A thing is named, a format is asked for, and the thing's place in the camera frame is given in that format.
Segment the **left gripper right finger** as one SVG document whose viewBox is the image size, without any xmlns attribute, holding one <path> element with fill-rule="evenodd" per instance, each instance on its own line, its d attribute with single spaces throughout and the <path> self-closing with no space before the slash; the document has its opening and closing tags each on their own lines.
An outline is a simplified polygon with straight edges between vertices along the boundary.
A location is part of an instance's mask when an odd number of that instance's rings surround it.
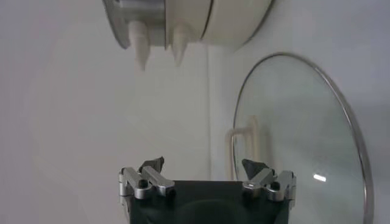
<svg viewBox="0 0 390 224">
<path fill-rule="evenodd" d="M 242 165 L 248 177 L 248 180 L 243 182 L 243 189 L 251 197 L 259 197 L 264 192 L 270 201 L 295 202 L 296 176 L 292 171 L 284 170 L 277 175 L 275 170 L 265 163 L 249 159 L 243 159 Z"/>
</svg>

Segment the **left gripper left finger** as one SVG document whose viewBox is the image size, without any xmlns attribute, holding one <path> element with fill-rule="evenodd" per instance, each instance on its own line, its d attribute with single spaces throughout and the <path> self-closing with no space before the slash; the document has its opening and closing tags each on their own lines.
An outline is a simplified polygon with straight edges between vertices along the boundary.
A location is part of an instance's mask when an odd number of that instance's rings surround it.
<svg viewBox="0 0 390 224">
<path fill-rule="evenodd" d="M 164 198 L 176 196 L 175 182 L 161 175 L 164 157 L 147 160 L 135 170 L 123 167 L 118 173 L 119 202 L 130 212 L 130 199 L 147 200 L 153 193 Z"/>
</svg>

